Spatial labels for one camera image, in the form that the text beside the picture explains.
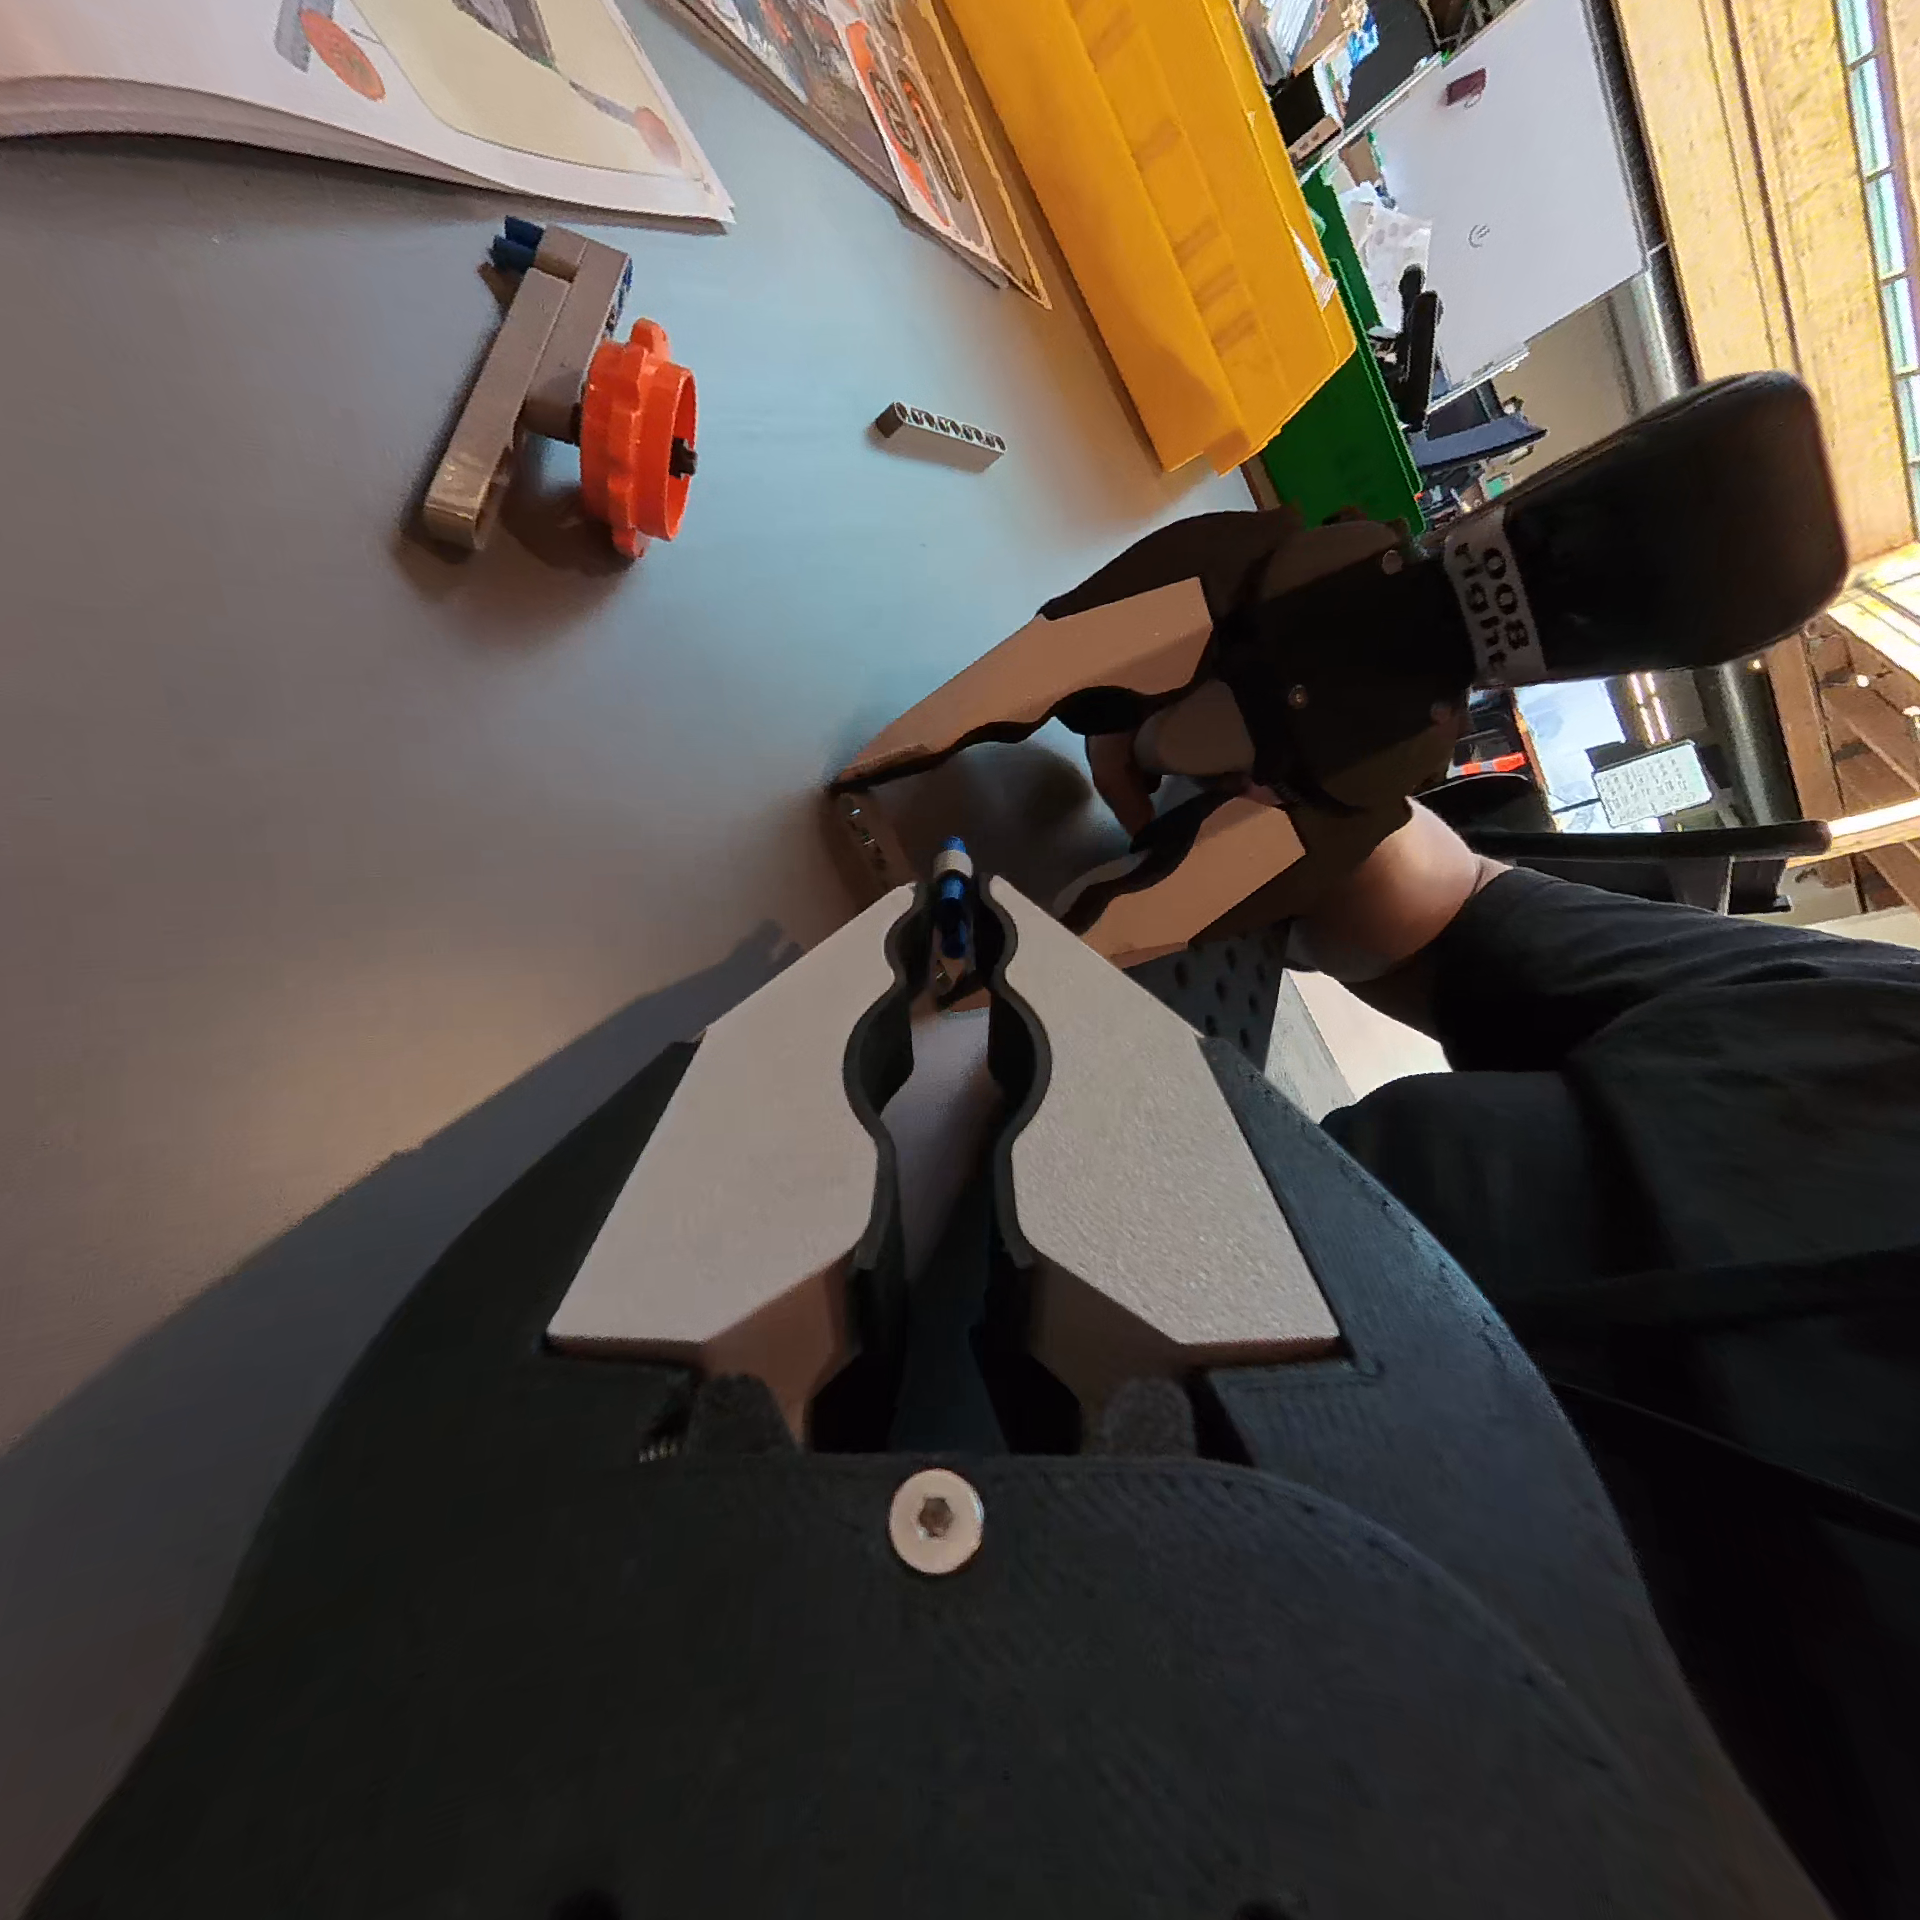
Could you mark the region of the black perforated mat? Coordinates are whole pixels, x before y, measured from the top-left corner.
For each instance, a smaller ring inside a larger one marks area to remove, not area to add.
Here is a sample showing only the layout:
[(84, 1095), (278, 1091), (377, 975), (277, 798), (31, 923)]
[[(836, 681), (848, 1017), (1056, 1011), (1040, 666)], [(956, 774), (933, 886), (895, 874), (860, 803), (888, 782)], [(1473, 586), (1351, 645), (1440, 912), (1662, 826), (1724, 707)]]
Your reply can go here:
[(1201, 1037), (1220, 1039), (1256, 1072), (1265, 1070), (1286, 974), (1285, 920), (1193, 943), (1126, 975)]

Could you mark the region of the green plastic bin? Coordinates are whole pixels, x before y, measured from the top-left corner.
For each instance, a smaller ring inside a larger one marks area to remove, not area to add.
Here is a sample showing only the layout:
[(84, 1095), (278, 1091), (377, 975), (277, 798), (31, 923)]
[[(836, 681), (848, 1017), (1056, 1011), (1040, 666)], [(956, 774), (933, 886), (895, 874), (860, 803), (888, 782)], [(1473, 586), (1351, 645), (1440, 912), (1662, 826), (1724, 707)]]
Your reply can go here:
[(1323, 168), (1307, 174), (1303, 193), (1318, 223), (1356, 350), (1263, 448), (1263, 473), (1277, 499), (1307, 523), (1357, 512), (1372, 521), (1405, 521), (1420, 534), (1423, 481), (1375, 360), (1375, 294)]

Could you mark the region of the whiteboard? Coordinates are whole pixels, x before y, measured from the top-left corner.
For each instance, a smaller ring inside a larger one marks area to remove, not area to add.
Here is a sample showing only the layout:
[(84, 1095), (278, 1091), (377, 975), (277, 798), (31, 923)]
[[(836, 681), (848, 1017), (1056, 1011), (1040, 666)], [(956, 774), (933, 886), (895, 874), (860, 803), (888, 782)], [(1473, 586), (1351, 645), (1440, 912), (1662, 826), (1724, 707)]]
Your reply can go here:
[(1585, 5), (1509, 6), (1385, 106), (1372, 138), (1387, 193), (1430, 227), (1438, 362), (1459, 386), (1515, 365), (1648, 264)]

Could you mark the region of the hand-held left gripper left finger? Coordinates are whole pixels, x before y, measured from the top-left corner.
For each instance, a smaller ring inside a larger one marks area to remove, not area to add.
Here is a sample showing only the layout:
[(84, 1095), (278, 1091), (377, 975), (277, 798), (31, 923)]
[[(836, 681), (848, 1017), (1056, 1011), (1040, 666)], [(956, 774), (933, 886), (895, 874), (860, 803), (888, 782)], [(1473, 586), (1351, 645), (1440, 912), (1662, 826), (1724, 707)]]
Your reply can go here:
[(885, 1109), (913, 1046), (900, 883), (700, 1034), (543, 1337), (756, 1377), (801, 1443), (848, 1367), (894, 1361), (900, 1191)]

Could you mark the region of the yellow plastic bin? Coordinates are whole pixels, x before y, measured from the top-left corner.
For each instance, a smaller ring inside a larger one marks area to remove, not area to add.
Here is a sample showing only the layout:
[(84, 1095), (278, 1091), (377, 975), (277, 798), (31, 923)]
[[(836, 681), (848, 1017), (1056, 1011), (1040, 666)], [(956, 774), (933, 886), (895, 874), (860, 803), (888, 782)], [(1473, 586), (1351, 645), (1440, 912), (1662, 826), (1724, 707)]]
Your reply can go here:
[(948, 14), (1163, 471), (1254, 458), (1356, 334), (1231, 5)]

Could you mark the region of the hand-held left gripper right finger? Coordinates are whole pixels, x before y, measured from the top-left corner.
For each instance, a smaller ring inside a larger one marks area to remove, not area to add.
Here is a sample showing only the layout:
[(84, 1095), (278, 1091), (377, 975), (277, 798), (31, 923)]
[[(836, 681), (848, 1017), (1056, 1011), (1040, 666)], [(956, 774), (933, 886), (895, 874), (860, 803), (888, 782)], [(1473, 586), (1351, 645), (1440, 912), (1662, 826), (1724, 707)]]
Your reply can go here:
[(980, 883), (1003, 1249), (990, 1351), (1035, 1434), (1139, 1383), (1331, 1359), (1341, 1330), (1199, 1033), (1005, 877)]

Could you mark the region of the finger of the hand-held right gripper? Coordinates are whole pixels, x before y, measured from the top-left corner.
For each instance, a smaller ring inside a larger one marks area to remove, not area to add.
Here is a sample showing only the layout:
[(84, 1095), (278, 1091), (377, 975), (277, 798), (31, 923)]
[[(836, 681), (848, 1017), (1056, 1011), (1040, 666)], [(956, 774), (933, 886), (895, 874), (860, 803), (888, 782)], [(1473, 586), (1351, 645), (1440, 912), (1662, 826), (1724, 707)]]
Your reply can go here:
[(1070, 881), (1049, 912), (1133, 970), (1198, 943), (1303, 854), (1283, 808), (1198, 794), (1158, 815), (1133, 848)]
[(861, 793), (982, 739), (1023, 739), (1047, 721), (1087, 735), (1133, 728), (1199, 679), (1212, 634), (1195, 577), (1099, 607), (1035, 615), (881, 727), (829, 790)]

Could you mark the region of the black office chair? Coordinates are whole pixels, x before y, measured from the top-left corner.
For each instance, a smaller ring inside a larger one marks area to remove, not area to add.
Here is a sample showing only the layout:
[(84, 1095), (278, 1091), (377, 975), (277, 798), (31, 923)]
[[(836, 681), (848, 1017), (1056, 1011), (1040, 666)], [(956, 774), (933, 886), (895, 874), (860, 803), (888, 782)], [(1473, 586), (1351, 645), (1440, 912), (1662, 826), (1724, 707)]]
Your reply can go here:
[(1366, 336), (1363, 370), (1382, 417), (1412, 437), (1423, 431), (1438, 384), (1438, 325), (1444, 313), (1425, 270), (1405, 264), (1399, 277), (1399, 325)]

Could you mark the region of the orange print leaflet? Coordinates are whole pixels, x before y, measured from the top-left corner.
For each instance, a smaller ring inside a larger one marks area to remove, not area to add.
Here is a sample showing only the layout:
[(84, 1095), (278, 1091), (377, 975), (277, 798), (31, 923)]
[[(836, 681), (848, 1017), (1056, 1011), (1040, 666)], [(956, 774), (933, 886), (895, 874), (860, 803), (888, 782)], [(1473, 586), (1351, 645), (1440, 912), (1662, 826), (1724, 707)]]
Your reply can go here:
[(926, 2), (677, 2), (745, 82), (996, 285), (1049, 289), (941, 10)]

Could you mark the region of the grey beam with blue pins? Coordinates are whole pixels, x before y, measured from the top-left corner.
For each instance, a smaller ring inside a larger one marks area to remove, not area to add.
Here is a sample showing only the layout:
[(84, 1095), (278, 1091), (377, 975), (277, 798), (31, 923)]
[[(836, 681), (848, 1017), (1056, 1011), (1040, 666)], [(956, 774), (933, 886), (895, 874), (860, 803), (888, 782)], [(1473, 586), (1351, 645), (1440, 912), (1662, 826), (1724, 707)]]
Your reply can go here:
[(966, 840), (943, 839), (929, 863), (929, 991), (939, 1008), (953, 1008), (976, 985), (976, 870)]

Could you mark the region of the open white instruction booklet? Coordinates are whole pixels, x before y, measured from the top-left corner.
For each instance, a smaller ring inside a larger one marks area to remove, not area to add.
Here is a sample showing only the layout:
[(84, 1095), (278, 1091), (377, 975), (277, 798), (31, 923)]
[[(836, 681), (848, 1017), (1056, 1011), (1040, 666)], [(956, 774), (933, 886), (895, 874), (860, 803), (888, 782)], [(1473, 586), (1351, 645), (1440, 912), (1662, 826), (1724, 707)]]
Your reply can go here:
[(733, 221), (605, 2), (5, 2), (3, 133), (195, 136)]

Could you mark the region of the person's right hand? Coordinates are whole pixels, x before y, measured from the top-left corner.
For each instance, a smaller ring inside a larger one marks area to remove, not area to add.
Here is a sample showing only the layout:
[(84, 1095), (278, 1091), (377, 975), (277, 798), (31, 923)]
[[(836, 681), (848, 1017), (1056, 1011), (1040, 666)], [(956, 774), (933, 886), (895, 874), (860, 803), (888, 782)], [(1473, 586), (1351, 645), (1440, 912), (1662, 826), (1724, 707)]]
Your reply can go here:
[(1407, 966), (1505, 873), (1422, 802), (1286, 928), (1286, 963), (1356, 989)]

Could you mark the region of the long grey holed beam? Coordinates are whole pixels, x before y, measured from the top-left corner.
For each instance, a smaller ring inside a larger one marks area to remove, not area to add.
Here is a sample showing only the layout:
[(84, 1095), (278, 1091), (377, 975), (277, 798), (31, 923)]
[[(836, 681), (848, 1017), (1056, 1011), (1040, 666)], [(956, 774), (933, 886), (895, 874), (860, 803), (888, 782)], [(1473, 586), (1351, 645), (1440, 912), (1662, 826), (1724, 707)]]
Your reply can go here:
[(939, 415), (902, 399), (888, 402), (870, 423), (879, 448), (919, 464), (982, 473), (1005, 454), (1005, 439), (988, 427)]

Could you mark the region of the orange wheel beam assembly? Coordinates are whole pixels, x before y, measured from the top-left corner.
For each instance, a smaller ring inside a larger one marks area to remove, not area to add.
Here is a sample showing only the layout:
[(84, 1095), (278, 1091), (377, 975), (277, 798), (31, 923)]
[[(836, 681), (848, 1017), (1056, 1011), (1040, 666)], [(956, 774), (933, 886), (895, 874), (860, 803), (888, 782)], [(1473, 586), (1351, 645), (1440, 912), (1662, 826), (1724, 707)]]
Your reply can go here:
[(512, 294), (424, 481), (423, 536), (481, 549), (528, 441), (576, 448), (582, 509), (620, 558), (679, 536), (700, 464), (696, 378), (657, 321), (622, 325), (632, 259), (512, 214), (488, 267)]

